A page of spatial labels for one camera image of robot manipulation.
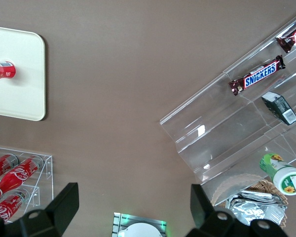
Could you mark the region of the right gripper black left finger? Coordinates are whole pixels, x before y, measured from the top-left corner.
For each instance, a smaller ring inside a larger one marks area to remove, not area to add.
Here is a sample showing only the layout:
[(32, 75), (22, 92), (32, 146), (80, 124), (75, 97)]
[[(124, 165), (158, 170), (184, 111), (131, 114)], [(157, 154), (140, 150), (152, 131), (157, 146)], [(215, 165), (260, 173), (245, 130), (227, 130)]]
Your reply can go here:
[(10, 224), (0, 218), (0, 237), (61, 237), (78, 209), (78, 183), (68, 183), (45, 209), (29, 211)]

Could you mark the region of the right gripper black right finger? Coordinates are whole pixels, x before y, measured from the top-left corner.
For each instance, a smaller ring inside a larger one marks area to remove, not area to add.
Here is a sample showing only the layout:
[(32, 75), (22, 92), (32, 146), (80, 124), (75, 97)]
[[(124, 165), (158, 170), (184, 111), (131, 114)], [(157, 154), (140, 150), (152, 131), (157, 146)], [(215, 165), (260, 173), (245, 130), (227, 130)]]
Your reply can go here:
[(274, 222), (253, 220), (249, 226), (228, 213), (215, 210), (201, 185), (192, 184), (190, 210), (196, 227), (187, 237), (286, 237), (287, 234)]

